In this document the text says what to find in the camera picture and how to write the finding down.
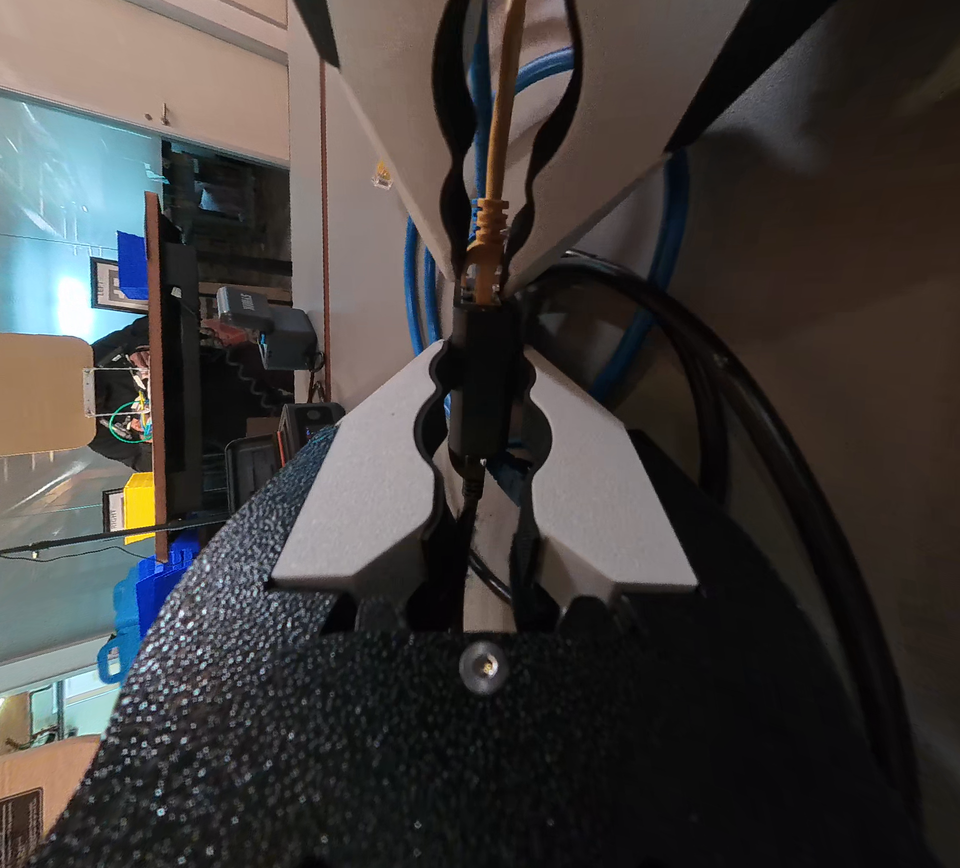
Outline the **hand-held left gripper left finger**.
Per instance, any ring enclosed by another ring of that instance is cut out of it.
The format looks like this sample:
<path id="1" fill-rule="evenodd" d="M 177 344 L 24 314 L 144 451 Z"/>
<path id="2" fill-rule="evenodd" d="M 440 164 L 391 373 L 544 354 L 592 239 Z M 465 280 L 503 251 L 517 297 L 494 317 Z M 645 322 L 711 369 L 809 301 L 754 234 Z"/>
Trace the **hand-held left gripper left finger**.
<path id="1" fill-rule="evenodd" d="M 339 422 L 272 570 L 276 586 L 402 605 L 426 582 L 425 540 L 447 505 L 435 455 L 449 432 L 449 348 L 430 345 Z"/>

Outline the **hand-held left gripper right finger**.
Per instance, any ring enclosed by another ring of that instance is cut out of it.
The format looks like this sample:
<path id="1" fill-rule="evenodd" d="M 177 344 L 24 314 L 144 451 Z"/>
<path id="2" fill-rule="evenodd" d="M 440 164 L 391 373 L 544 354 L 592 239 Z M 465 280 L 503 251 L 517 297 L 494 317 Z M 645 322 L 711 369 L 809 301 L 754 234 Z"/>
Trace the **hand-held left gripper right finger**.
<path id="1" fill-rule="evenodd" d="M 532 467 L 511 548 L 514 602 L 542 589 L 558 606 L 698 579 L 623 423 L 535 349 L 521 440 Z"/>

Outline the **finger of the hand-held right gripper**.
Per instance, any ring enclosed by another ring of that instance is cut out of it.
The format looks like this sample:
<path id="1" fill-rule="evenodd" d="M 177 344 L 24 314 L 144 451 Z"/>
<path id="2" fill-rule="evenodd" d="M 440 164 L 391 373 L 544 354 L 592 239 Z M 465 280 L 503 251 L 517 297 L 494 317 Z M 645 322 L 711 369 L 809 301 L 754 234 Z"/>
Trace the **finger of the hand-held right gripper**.
<path id="1" fill-rule="evenodd" d="M 534 139 L 507 295 L 659 163 L 750 0 L 565 0 L 574 70 Z"/>
<path id="2" fill-rule="evenodd" d="M 476 131 L 467 84 L 473 0 L 326 0 L 339 73 L 399 194 L 450 282 L 472 217 L 464 162 Z"/>

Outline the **black ethernet splitter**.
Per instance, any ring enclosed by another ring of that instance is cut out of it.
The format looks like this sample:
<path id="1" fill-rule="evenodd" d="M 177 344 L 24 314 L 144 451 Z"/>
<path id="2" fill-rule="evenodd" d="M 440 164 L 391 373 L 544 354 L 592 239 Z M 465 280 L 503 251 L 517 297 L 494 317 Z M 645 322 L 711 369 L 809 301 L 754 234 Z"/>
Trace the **black ethernet splitter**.
<path id="1" fill-rule="evenodd" d="M 462 462 L 505 449 L 522 356 L 520 315 L 512 304 L 457 301 L 451 347 L 458 363 L 450 409 L 449 445 Z"/>

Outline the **black charging case with display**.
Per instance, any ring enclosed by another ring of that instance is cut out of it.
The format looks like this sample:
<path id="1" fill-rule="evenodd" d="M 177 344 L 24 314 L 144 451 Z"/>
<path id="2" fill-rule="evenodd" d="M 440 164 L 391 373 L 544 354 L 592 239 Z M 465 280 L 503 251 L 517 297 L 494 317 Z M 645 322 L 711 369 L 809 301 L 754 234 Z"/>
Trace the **black charging case with display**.
<path id="1" fill-rule="evenodd" d="M 322 431 L 345 416 L 338 403 L 289 404 L 269 429 L 230 442 L 224 452 L 228 511 L 236 513 Z"/>

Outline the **dark grey charger box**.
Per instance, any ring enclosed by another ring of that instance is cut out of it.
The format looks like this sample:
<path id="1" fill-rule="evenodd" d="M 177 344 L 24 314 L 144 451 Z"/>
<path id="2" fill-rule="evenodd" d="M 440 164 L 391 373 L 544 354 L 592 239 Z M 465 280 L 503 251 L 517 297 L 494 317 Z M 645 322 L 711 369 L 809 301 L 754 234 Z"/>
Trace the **dark grey charger box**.
<path id="1" fill-rule="evenodd" d="M 309 371 L 322 359 L 317 333 L 303 310 L 237 286 L 219 287 L 216 305 L 222 323 L 257 335 L 266 370 Z"/>

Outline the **stack of blue bins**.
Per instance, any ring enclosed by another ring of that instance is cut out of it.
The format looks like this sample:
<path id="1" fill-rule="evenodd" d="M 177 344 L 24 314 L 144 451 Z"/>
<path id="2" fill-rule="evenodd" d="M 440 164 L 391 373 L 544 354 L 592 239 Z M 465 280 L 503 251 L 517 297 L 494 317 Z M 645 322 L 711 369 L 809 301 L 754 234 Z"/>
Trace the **stack of blue bins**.
<path id="1" fill-rule="evenodd" d="M 199 531 L 186 530 L 174 539 L 169 548 L 167 562 L 159 562 L 152 555 L 134 566 L 133 594 L 141 639 L 148 634 L 166 599 L 182 580 L 200 550 Z"/>

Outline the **brown-top desk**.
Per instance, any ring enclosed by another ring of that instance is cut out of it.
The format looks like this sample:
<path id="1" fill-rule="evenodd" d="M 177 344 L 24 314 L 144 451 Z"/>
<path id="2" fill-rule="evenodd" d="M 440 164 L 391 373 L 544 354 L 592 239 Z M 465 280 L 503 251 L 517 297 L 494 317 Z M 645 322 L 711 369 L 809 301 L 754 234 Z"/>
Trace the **brown-top desk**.
<path id="1" fill-rule="evenodd" d="M 194 247 L 145 193 L 154 549 L 169 556 L 173 523 L 203 506 L 200 293 Z"/>

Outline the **yellow plastic bin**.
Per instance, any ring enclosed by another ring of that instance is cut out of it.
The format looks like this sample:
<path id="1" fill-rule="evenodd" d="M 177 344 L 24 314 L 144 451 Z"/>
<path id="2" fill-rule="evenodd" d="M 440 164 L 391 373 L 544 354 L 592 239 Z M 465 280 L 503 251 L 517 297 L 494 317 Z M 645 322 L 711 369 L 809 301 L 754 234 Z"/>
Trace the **yellow plastic bin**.
<path id="1" fill-rule="evenodd" d="M 123 488 L 124 529 L 153 526 L 157 522 L 156 488 L 152 472 L 136 472 Z"/>

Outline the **blue plastic bin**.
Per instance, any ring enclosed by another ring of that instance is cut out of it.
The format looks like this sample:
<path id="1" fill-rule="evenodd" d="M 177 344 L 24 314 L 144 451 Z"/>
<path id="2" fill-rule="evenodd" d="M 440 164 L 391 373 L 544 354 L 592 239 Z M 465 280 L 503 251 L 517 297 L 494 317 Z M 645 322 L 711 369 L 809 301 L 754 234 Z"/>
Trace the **blue plastic bin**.
<path id="1" fill-rule="evenodd" d="M 128 232 L 116 233 L 118 286 L 126 299 L 149 300 L 146 238 Z"/>

